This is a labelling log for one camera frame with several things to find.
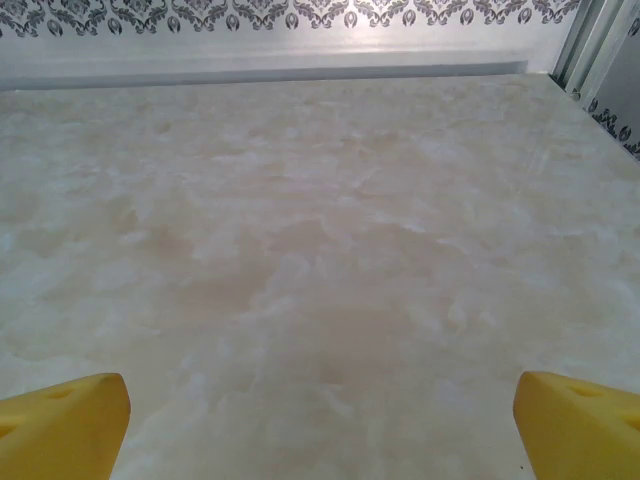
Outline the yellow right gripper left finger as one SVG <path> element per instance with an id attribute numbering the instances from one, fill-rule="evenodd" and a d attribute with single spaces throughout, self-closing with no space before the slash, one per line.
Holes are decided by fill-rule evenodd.
<path id="1" fill-rule="evenodd" d="M 118 373 L 3 399 L 2 480 L 108 479 L 130 413 L 127 387 Z"/>

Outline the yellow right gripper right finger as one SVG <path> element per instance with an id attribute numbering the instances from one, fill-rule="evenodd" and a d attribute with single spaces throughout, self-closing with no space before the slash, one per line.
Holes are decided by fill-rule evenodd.
<path id="1" fill-rule="evenodd" d="M 538 479 L 639 478 L 639 395 L 548 372 L 521 375 L 513 416 Z"/>

